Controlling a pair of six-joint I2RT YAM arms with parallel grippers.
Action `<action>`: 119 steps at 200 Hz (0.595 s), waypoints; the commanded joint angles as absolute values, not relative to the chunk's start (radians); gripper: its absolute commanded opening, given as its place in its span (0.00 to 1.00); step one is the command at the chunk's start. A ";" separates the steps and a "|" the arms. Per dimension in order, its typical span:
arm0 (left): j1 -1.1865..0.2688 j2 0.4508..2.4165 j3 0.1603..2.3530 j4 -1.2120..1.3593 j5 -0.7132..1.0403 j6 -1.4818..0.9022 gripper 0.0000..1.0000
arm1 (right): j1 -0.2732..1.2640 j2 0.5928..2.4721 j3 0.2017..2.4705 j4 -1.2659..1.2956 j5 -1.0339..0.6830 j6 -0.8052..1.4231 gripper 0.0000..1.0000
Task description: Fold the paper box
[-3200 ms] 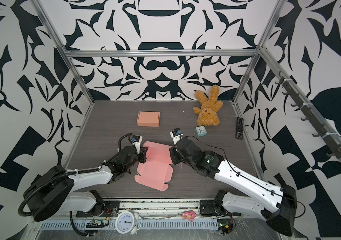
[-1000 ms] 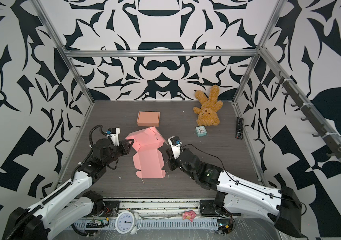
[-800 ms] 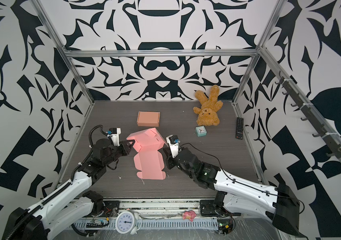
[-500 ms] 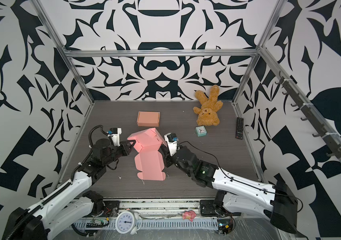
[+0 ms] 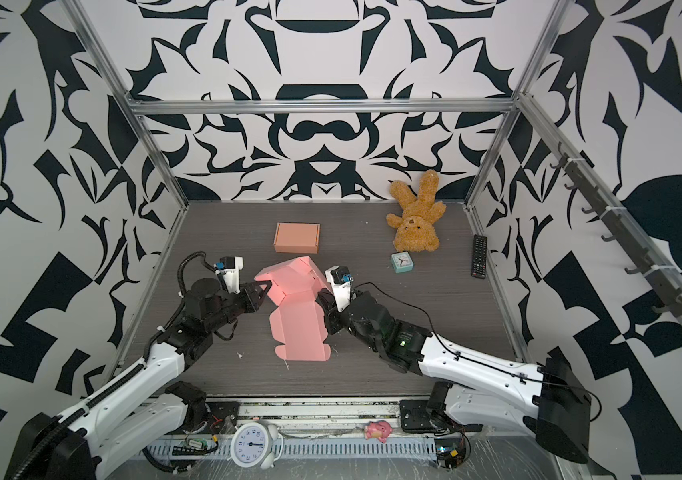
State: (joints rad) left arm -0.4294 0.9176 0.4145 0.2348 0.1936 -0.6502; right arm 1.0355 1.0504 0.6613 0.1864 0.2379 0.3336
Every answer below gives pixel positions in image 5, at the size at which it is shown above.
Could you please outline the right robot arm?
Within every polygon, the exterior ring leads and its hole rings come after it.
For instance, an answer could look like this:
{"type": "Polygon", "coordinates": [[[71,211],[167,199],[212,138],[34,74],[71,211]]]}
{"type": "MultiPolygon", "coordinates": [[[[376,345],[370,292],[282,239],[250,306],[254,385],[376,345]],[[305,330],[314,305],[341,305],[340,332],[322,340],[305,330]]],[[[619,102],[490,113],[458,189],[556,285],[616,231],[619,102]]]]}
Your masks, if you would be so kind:
{"type": "Polygon", "coordinates": [[[478,352],[433,330],[394,318],[370,293],[316,298],[329,333],[346,331],[391,369],[432,378],[431,414],[451,426],[495,424],[533,436],[544,450],[577,464],[590,460],[599,398],[564,360],[522,363],[478,352]]]}

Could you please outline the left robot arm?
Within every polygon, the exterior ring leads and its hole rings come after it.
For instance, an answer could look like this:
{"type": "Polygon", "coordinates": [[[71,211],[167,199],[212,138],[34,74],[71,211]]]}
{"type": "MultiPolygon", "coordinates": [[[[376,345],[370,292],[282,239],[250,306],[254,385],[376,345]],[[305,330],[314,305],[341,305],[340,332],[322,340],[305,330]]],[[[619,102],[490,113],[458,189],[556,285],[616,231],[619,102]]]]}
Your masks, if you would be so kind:
{"type": "Polygon", "coordinates": [[[55,416],[27,421],[11,455],[8,479],[104,479],[159,437],[208,425],[207,395],[180,380],[240,316],[260,309],[272,283],[242,283],[243,260],[211,264],[202,251],[177,269],[180,301],[147,341],[142,356],[104,386],[55,416]],[[194,259],[210,276],[186,285],[194,259]]]}

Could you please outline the pink cardboard box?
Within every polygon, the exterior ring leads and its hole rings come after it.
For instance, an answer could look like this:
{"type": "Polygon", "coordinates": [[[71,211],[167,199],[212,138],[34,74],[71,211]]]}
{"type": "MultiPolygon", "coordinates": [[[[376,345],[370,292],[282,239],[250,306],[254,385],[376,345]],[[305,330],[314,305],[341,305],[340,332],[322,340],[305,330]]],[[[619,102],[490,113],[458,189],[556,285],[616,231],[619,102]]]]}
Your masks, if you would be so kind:
{"type": "Polygon", "coordinates": [[[331,357],[325,343],[328,331],[317,294],[329,287],[324,274],[309,256],[262,269],[256,281],[270,281],[267,293],[275,304],[270,328],[278,342],[275,354],[287,362],[324,362],[331,357]]]}

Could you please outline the orange cardboard box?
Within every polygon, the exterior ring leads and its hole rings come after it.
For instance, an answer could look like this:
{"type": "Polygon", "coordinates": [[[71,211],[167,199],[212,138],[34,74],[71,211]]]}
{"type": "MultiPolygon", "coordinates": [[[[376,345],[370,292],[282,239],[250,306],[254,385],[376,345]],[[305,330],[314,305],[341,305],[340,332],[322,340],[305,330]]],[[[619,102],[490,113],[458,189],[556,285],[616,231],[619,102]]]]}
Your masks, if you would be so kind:
{"type": "Polygon", "coordinates": [[[320,228],[319,224],[280,222],[275,230],[274,250],[277,253],[317,254],[320,228]]]}

